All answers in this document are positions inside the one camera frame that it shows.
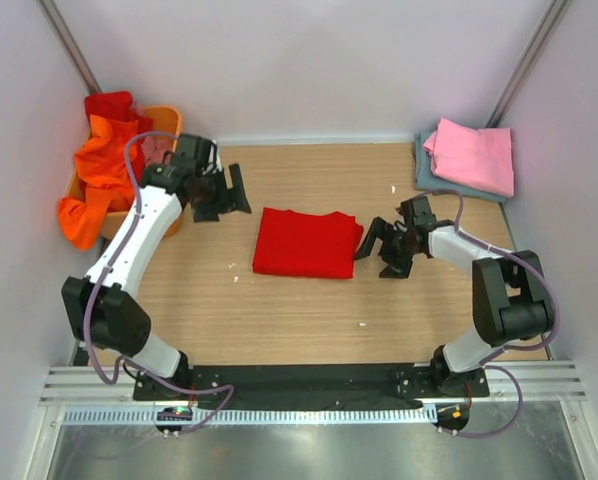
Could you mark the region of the red t-shirt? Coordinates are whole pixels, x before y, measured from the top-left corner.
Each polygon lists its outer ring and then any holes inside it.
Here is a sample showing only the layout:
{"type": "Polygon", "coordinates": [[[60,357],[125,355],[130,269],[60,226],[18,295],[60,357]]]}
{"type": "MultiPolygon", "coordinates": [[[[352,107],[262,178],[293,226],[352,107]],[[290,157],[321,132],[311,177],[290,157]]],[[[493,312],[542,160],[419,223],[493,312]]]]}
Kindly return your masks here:
{"type": "Polygon", "coordinates": [[[364,228],[341,212],[310,215],[266,207],[252,269],[257,274],[350,279],[364,228]]]}

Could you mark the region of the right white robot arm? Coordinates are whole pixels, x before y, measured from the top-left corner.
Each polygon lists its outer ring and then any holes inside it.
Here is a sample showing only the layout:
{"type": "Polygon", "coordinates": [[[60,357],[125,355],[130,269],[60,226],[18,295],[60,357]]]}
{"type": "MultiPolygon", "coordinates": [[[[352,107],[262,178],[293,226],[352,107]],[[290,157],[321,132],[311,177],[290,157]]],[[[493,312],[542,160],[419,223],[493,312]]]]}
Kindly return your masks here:
{"type": "Polygon", "coordinates": [[[355,259],[377,249],[385,264],[381,277],[406,279],[414,257],[424,255],[455,266],[471,281],[471,327],[438,347],[424,372],[434,391],[464,396],[486,363],[507,350],[543,348],[554,336],[557,303],[534,252],[496,247],[467,233],[458,218],[438,219],[425,194],[396,210],[400,217],[393,223],[372,220],[355,259]]]}

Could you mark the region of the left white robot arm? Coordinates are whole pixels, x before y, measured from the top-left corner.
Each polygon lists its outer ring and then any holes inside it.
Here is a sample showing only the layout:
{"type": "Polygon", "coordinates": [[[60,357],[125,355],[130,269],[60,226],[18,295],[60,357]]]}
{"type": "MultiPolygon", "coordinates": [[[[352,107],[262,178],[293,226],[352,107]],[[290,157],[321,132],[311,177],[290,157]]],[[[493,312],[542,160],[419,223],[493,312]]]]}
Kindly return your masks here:
{"type": "Polygon", "coordinates": [[[108,385],[128,364],[156,382],[168,399],[191,393],[187,356],[152,330],[136,296],[157,247],[185,209],[196,222],[215,222],[251,210],[238,164],[222,165],[216,141],[175,137],[168,162],[152,164],[130,178],[134,201],[96,263],[61,290],[74,337],[85,345],[92,367],[108,385]]]}

